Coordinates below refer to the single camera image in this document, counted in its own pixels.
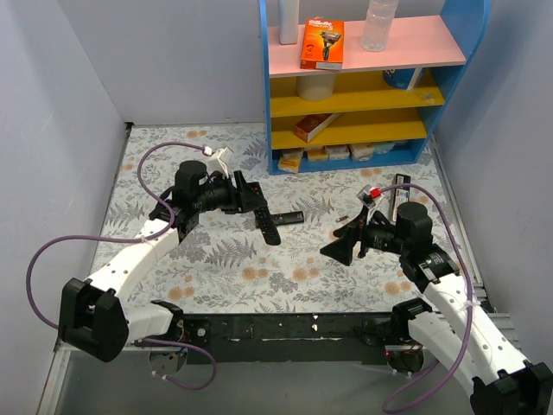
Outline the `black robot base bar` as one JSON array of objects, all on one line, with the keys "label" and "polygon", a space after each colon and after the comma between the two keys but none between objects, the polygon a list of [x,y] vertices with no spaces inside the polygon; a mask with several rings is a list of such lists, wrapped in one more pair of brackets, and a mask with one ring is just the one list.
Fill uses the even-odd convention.
[{"label": "black robot base bar", "polygon": [[423,369],[423,347],[384,313],[181,315],[164,341],[205,349],[217,362],[358,362]]}]

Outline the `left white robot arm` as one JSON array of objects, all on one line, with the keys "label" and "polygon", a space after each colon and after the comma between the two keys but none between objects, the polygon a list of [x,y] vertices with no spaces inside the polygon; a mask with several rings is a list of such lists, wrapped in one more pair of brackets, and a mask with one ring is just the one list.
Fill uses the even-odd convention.
[{"label": "left white robot arm", "polygon": [[200,161],[186,161],[175,183],[160,194],[137,242],[85,280],[71,279],[61,293],[58,334],[61,340],[103,362],[114,360],[124,346],[152,337],[173,346],[189,335],[183,311],[163,300],[126,309],[124,304],[159,260],[198,225],[200,215],[254,213],[264,241],[281,239],[258,182],[241,171],[229,176],[210,172]]}]

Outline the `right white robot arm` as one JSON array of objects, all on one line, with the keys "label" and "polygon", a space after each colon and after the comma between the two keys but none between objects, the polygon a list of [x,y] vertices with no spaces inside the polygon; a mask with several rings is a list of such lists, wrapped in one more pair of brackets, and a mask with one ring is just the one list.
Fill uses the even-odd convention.
[{"label": "right white robot arm", "polygon": [[434,243],[432,226],[427,208],[416,202],[401,204],[395,223],[363,208],[320,252],[343,265],[353,262],[356,244],[361,255],[395,253],[422,295],[393,308],[392,336],[428,349],[448,369],[446,377],[463,387],[475,414],[547,413],[551,370],[532,363],[497,328],[456,263]]}]

